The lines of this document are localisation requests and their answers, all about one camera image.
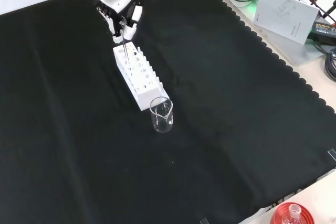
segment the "table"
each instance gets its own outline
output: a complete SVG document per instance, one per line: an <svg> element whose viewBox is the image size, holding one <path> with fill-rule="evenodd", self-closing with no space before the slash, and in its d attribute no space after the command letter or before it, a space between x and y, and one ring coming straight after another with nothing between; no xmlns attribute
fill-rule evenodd
<svg viewBox="0 0 336 224"><path fill-rule="evenodd" d="M174 102L167 134L139 112L93 6L0 18L5 222L236 224L334 167L331 109L220 0L146 5L134 44ZM279 182L292 162L299 176Z"/></svg>
<svg viewBox="0 0 336 224"><path fill-rule="evenodd" d="M232 10L240 17L240 19L252 29L252 31L256 32L259 37L267 44L267 47L271 48L273 52L280 56L282 60L286 62L286 64L293 68L293 70L300 74L301 78L304 78L307 81L307 84L311 85L313 90L316 91L320 98L324 99L328 106L331 106L336 110L336 84L333 82L326 74L324 69L324 57L320 57L313 62L304 65L302 67L297 67L291 64L286 55L283 52L279 51L275 48L271 41L265 36L265 34L261 33L259 28L257 28L245 15L239 11L239 9L234 6L230 1L223 0Z"/></svg>
<svg viewBox="0 0 336 224"><path fill-rule="evenodd" d="M295 202L305 206L316 224L336 222L336 173L328 175L285 202ZM249 224L269 224L277 207L251 221Z"/></svg>

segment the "tape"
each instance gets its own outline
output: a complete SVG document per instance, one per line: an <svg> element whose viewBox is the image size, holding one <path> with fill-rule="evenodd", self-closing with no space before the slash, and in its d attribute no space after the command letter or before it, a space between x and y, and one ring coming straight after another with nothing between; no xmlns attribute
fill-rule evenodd
<svg viewBox="0 0 336 224"><path fill-rule="evenodd" d="M332 156L332 158L336 161L336 152L334 151L334 149L331 149L330 151L328 151L328 153L329 153L330 156Z"/></svg>
<svg viewBox="0 0 336 224"><path fill-rule="evenodd" d="M203 220L200 220L201 224L209 224L208 220L206 218L204 218Z"/></svg>

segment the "scalloped fabric edge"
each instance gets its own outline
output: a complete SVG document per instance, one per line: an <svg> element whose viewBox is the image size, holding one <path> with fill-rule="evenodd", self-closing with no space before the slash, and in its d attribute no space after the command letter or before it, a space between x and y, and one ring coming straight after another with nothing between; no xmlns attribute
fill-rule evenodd
<svg viewBox="0 0 336 224"><path fill-rule="evenodd" d="M301 78L299 73L295 72L293 70L293 68L291 66L287 65L284 60L280 59L280 57L276 53L274 53L271 48L267 47L267 44L263 41L263 39L260 36L258 36L258 34L255 31L252 31L252 29L249 26L247 26L244 21L242 21L240 19L240 17L237 15L237 13L230 6L228 6L227 3L224 2L224 0L220 0L220 1L221 1L222 4L225 5L226 8L230 9L230 12L236 17L236 19L239 20L238 23L241 26L244 26L244 28L246 30L248 30L249 33L251 33L251 34L253 34L253 36L257 37L257 39L260 41L260 43L262 44L262 46L266 50L270 51L270 53L273 56L273 58L275 58L276 60L278 60L279 63L282 65L282 67L287 72L289 72L290 74L294 75L296 78L298 78L304 84L304 86L306 87L307 90L310 91L310 93L312 94L312 96L314 98L318 99L318 102L321 105L321 108L326 109L328 111L328 113L332 113L333 115L336 115L335 109L332 108L332 107L330 107L330 106L328 106L327 103L326 103L326 101L323 98L320 98L320 94L318 92L314 91L313 87L310 84L307 84L307 81L304 78Z"/></svg>

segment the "glass beaker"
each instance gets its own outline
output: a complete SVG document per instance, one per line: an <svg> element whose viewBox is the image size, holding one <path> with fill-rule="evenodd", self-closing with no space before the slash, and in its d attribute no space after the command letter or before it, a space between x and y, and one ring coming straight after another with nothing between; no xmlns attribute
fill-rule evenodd
<svg viewBox="0 0 336 224"><path fill-rule="evenodd" d="M157 132L168 132L174 123L173 102L166 97L155 98L150 105L152 124Z"/></svg>

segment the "white table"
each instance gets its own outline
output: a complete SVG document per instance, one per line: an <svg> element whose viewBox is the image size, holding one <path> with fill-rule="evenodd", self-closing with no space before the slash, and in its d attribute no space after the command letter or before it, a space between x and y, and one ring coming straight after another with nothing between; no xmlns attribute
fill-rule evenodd
<svg viewBox="0 0 336 224"><path fill-rule="evenodd" d="M306 207L316 224L336 223L336 173L321 179L285 202L295 202ZM249 224L269 224L276 208L249 222Z"/></svg>

